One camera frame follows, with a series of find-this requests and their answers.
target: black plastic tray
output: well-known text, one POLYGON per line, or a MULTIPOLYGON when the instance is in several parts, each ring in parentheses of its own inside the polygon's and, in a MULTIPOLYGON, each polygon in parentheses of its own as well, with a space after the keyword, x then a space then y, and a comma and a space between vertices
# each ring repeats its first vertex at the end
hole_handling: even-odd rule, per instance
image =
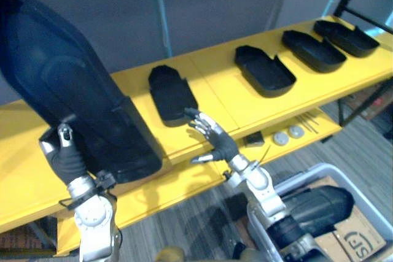
POLYGON ((359 58, 371 54, 379 43, 357 26, 354 30, 332 21, 316 21, 314 31, 359 58))
POLYGON ((282 95, 296 82, 296 77, 277 56, 272 60, 259 48, 248 45, 236 48, 235 63, 262 96, 272 98, 282 95))
POLYGON ((161 148, 130 98, 82 33, 45 5, 0 0, 0 72, 57 145, 57 126, 71 126, 91 173, 104 169, 123 183, 161 168, 161 148))
POLYGON ((282 35, 282 42, 317 72, 333 72, 346 60, 345 55, 327 39, 319 42, 306 33, 294 30, 285 31, 282 35))
POLYGON ((187 80, 182 80, 177 70, 167 65, 152 69, 149 85, 155 106, 165 126, 175 127, 187 123, 184 108, 198 108, 187 80))

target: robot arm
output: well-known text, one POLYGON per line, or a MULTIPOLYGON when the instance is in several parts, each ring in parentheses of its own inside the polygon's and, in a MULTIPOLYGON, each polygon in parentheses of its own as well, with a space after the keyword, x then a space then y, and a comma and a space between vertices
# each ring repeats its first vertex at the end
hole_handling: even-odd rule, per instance
POLYGON ((119 260, 120 234, 115 225, 115 198, 105 190, 115 184, 108 174, 93 179, 87 174, 82 155, 77 150, 72 129, 61 124, 57 133, 50 130, 40 139, 56 175, 67 185, 80 231, 80 262, 115 262, 119 260))
POLYGON ((275 242, 284 261, 331 261, 289 214, 273 188, 269 173, 258 161, 249 161, 239 153, 235 141, 206 114, 186 109, 192 121, 189 125, 199 131, 215 148, 211 153, 197 156, 192 163, 225 160, 232 170, 226 175, 232 187, 240 188, 251 204, 256 217, 275 242))

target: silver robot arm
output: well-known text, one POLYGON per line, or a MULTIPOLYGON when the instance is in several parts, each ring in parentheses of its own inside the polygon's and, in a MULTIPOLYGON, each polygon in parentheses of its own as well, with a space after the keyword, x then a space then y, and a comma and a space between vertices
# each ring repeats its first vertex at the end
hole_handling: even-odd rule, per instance
POLYGON ((331 261, 312 235, 304 233, 290 215, 274 190, 268 171, 258 161, 249 161, 240 154, 235 141, 212 118, 195 109, 186 109, 185 113, 191 118, 189 125, 214 147, 212 152, 194 157, 191 162, 225 160, 228 163, 232 170, 231 174, 226 175, 228 183, 246 195, 257 212, 256 217, 278 246, 284 261, 331 261))
POLYGON ((93 179, 77 150, 72 129, 61 124, 40 139, 40 146, 56 175, 67 185, 80 231, 80 262, 119 260, 120 232, 115 225, 116 200, 106 193, 114 179, 102 173, 93 179))

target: black object in bin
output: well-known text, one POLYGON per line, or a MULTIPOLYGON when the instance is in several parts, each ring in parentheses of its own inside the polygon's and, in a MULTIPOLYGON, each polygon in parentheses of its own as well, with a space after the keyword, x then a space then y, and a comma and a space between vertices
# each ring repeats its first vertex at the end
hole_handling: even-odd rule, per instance
POLYGON ((358 58, 371 54, 379 46, 378 41, 365 34, 357 26, 351 30, 332 21, 316 21, 314 31, 329 38, 334 44, 358 58))
POLYGON ((319 42, 306 33, 294 30, 285 31, 282 35, 282 42, 317 72, 333 72, 346 60, 345 55, 327 39, 319 42))
POLYGON ((334 230, 334 224, 347 219, 354 205, 348 190, 330 185, 288 195, 282 201, 300 228, 314 237, 334 230))
POLYGON ((82 33, 45 5, 0 0, 0 70, 52 127, 43 139, 59 145, 60 123, 74 130, 91 173, 124 183, 161 168, 161 148, 130 98, 82 33))
POLYGON ((186 107, 198 108, 186 79, 167 65, 152 69, 149 76, 150 93, 163 123, 168 127, 180 126, 189 121, 186 107))
POLYGON ((235 63, 254 89, 268 98, 288 92, 296 82, 277 56, 272 60, 259 48, 248 45, 236 48, 235 63))

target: gray carpet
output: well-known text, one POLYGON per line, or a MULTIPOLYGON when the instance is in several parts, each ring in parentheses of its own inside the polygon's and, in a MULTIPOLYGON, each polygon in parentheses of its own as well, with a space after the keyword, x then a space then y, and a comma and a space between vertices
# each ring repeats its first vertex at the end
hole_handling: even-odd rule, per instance
MULTIPOLYGON (((323 110, 337 121, 335 103, 323 110)), ((265 167, 277 183, 316 163, 334 164, 392 222, 392 154, 392 144, 373 124, 358 117, 327 143, 316 142, 265 167)), ((245 213, 244 201, 231 198, 234 194, 221 185, 123 229, 120 261, 153 261, 166 245, 182 247, 193 259, 229 258, 236 241, 241 240, 235 220, 245 213)), ((38 261, 76 262, 78 257, 38 261)))

